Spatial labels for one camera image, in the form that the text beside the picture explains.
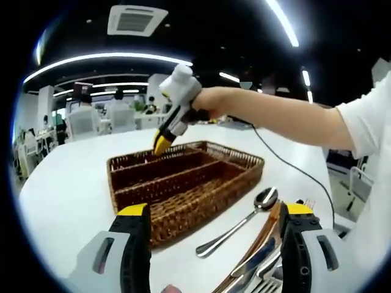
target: black ceiling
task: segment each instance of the black ceiling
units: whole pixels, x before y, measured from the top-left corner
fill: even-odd
[[[28,73],[74,56],[142,52],[191,61],[204,86],[233,85],[220,78],[219,71],[237,76],[251,68],[257,83],[273,74],[277,86],[302,99],[301,68],[305,66],[314,100],[331,106],[357,98],[371,87],[371,67],[378,57],[388,59],[391,52],[387,1],[277,2],[293,26],[297,48],[266,0],[81,1],[67,7],[54,22],[41,65],[32,61]],[[169,14],[151,37],[108,36],[109,11],[118,4],[157,7]],[[106,74],[170,73],[174,65],[140,59],[85,60],[53,68],[27,82],[24,90]],[[146,80],[147,76],[112,76],[95,78],[93,83]]]

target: white shirt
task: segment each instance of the white shirt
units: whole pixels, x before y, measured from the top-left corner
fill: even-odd
[[[89,105],[80,105],[78,108],[73,110],[72,113],[81,112],[81,111],[91,111],[91,109],[92,109],[92,118],[94,120],[95,125],[98,126],[98,131],[99,131],[99,126],[100,126],[101,120],[100,120],[99,113],[96,110],[96,108],[89,106]]]
[[[129,109],[129,104],[122,99],[112,99],[106,104],[106,118],[110,119],[113,110]]]
[[[353,139],[353,156],[379,156],[371,194],[346,236],[362,278],[371,278],[391,251],[391,71],[369,94],[337,109]]]

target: wicker basket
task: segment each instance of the wicker basket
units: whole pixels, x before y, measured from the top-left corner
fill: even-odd
[[[151,209],[153,247],[201,225],[260,180],[264,160],[226,146],[193,142],[108,160],[115,213],[138,203]]]

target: spoon handle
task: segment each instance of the spoon handle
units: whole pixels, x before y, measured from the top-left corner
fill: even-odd
[[[258,211],[254,210],[249,214],[246,218],[242,219],[239,223],[237,223],[234,227],[229,229],[224,234],[221,234],[219,237],[213,239],[212,241],[209,241],[201,246],[198,246],[195,249],[195,253],[199,258],[207,258],[209,255],[211,255],[216,249],[220,247],[229,237],[231,237],[236,231],[238,231],[244,224],[246,224],[249,220],[253,218],[253,216],[256,215]]]

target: ceiling air vent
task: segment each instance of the ceiling air vent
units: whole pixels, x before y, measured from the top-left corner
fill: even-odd
[[[146,6],[115,5],[111,7],[108,35],[149,37],[168,11]]]

